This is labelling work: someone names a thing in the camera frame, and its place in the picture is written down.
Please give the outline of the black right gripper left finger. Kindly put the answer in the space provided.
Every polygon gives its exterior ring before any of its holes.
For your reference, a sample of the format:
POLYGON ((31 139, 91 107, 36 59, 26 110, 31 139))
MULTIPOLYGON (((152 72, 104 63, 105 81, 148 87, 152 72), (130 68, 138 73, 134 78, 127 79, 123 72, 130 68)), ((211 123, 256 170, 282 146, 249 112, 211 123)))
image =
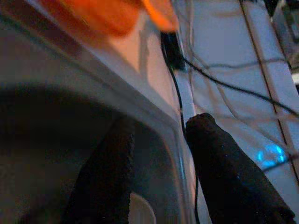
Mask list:
POLYGON ((81 168, 63 224, 129 224, 135 123, 117 119, 81 168))

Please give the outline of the stainless steel sink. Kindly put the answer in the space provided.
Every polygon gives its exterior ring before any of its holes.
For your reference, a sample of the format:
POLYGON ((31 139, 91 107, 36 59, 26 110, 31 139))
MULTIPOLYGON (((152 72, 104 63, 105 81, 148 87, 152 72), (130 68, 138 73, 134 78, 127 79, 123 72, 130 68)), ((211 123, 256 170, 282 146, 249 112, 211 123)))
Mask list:
POLYGON ((132 192, 157 224, 196 224, 181 107, 145 13, 110 38, 58 21, 40 0, 0 0, 0 224, 62 224, 117 119, 135 123, 132 192))

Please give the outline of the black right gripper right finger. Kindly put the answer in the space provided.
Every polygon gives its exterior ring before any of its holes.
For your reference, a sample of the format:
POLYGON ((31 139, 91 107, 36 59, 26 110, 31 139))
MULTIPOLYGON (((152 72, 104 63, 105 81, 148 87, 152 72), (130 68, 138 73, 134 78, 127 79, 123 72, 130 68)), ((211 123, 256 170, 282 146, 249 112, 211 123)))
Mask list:
POLYGON ((209 113, 190 118, 185 133, 213 224, 296 224, 264 172, 209 113))

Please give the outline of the orange plastic bowl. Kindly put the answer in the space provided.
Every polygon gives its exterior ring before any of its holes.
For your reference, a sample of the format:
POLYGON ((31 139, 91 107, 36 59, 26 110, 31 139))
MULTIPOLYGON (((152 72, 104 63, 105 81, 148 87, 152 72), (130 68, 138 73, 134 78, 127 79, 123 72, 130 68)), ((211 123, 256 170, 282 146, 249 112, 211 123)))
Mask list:
POLYGON ((123 37, 145 11, 162 32, 175 32, 178 18, 171 0, 40 0, 53 17, 71 27, 86 26, 97 35, 123 37))

